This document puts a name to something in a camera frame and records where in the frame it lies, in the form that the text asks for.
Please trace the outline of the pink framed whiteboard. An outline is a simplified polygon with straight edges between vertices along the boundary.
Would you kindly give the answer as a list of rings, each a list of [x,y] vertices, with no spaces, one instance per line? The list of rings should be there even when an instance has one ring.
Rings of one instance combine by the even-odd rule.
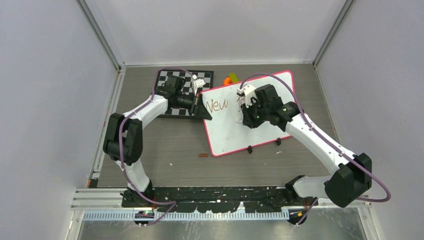
[[[254,129],[237,123],[243,119],[237,95],[240,85],[241,82],[237,82],[201,92],[203,103],[212,116],[212,120],[204,119],[203,122],[210,152],[214,157],[246,150],[248,146],[275,143],[277,138],[283,140],[291,137],[269,122]]]

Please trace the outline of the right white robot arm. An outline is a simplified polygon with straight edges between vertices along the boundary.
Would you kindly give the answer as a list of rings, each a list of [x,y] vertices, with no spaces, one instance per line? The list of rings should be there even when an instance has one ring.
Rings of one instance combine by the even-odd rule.
[[[283,103],[275,87],[246,85],[237,89],[242,99],[242,124],[256,129],[268,122],[300,141],[327,168],[328,176],[299,175],[286,184],[285,198],[291,205],[299,205],[305,198],[327,198],[344,208],[372,187],[372,160],[365,153],[359,155],[342,147],[299,108],[295,102]]]

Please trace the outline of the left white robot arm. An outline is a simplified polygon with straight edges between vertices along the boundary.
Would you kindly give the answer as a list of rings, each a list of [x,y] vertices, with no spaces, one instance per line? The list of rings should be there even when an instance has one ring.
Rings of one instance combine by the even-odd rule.
[[[190,115],[203,112],[200,92],[206,85],[208,82],[198,73],[169,75],[153,85],[152,93],[139,106],[123,114],[110,115],[102,149],[123,172],[127,181],[127,189],[122,194],[125,200],[141,207],[154,203],[153,184],[141,160],[144,128],[172,109],[185,110]]]

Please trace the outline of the black white checkerboard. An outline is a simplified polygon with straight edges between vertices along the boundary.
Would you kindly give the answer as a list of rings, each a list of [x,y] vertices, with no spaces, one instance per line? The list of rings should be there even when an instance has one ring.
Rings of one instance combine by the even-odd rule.
[[[191,88],[191,74],[203,78],[206,84],[198,89],[199,98],[203,99],[202,91],[213,87],[214,72],[210,70],[189,70],[185,72],[178,69],[162,69],[156,75],[155,93],[164,95],[165,91],[171,92],[171,103],[165,113],[160,116],[165,118],[193,118],[190,114],[192,101],[195,96]]]

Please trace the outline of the green block toy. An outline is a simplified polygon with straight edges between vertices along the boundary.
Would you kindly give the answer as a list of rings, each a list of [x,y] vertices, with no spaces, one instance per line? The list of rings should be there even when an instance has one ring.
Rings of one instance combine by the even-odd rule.
[[[228,78],[229,78],[229,82],[231,84],[239,82],[239,79],[238,79],[237,75],[234,72],[230,73],[228,75]]]

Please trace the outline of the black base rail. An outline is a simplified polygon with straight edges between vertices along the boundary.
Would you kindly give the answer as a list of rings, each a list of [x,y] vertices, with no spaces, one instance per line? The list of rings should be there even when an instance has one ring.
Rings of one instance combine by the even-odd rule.
[[[278,186],[154,187],[146,190],[145,200],[134,190],[121,193],[124,208],[151,208],[159,213],[276,213],[282,207],[308,208],[313,197],[301,198],[294,191]]]

